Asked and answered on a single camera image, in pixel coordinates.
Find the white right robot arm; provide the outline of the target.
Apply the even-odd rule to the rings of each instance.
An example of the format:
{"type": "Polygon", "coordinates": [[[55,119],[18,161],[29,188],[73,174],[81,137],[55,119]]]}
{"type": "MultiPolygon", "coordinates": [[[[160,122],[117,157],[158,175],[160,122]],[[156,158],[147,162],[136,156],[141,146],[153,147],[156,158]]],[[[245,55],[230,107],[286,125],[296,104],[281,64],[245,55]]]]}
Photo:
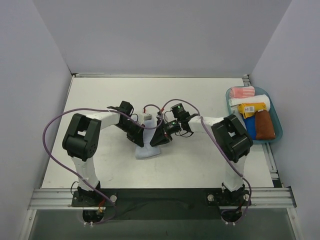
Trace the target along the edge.
{"type": "Polygon", "coordinates": [[[199,113],[190,114],[182,103],[171,107],[174,120],[162,122],[149,144],[152,147],[169,143],[171,135],[180,131],[187,134],[206,133],[213,140],[224,158],[226,167],[222,182],[221,198],[224,203],[233,205],[240,199],[240,194],[245,192],[244,166],[253,140],[238,118],[231,114],[227,117],[202,117],[199,113]]]}

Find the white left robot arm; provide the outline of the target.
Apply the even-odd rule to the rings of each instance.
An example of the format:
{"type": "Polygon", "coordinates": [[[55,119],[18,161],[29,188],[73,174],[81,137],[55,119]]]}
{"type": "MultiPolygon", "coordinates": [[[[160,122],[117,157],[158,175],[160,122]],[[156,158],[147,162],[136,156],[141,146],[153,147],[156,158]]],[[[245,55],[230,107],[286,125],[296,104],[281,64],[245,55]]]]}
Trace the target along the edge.
{"type": "Polygon", "coordinates": [[[97,205],[103,197],[99,190],[100,181],[96,176],[93,156],[97,151],[100,131],[116,126],[126,133],[126,137],[139,147],[144,146],[144,124],[137,120],[130,120],[133,115],[133,106],[122,101],[120,106],[110,106],[106,111],[83,115],[76,113],[72,116],[62,148],[71,157],[75,171],[79,175],[77,187],[78,199],[88,205],[97,205]]]}

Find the brown towel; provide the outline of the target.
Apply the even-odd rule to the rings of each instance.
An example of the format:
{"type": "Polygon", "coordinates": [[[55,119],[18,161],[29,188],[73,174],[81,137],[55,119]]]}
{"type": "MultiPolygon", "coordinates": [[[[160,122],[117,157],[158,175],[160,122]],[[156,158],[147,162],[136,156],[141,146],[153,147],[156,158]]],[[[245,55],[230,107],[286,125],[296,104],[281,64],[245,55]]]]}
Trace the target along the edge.
{"type": "Polygon", "coordinates": [[[276,138],[274,126],[267,110],[255,113],[255,130],[257,140],[273,140],[276,138]]]}

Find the light blue towel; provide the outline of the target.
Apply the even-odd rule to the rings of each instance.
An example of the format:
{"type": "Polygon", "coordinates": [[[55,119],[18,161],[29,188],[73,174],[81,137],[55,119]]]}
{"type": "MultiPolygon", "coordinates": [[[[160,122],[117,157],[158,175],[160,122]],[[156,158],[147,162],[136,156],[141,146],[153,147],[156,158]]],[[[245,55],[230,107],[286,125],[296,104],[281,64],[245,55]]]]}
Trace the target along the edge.
{"type": "Polygon", "coordinates": [[[135,158],[136,159],[147,159],[157,156],[161,153],[158,146],[151,146],[150,142],[155,134],[155,129],[144,129],[143,130],[143,147],[136,146],[135,148],[135,158]]]}

